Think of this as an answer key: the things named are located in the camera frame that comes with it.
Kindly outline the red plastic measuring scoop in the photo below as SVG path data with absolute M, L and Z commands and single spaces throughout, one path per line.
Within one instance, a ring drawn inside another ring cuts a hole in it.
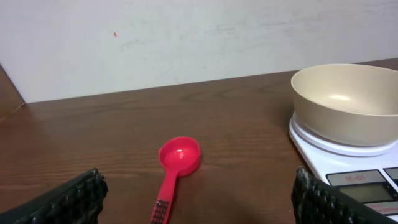
M 150 223 L 167 224 L 177 178 L 190 175 L 199 167 L 200 146 L 191 137 L 173 138 L 160 148 L 159 161 L 165 170 L 165 178 L 159 190 Z

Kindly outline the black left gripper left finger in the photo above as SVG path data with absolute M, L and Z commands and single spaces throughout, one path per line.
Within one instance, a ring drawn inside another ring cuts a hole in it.
M 1 214 L 1 224 L 97 224 L 108 193 L 94 168 Z

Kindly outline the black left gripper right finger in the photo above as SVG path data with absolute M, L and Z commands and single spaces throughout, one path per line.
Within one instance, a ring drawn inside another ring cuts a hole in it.
M 397 224 L 322 182 L 303 167 L 296 171 L 291 201 L 297 224 Z

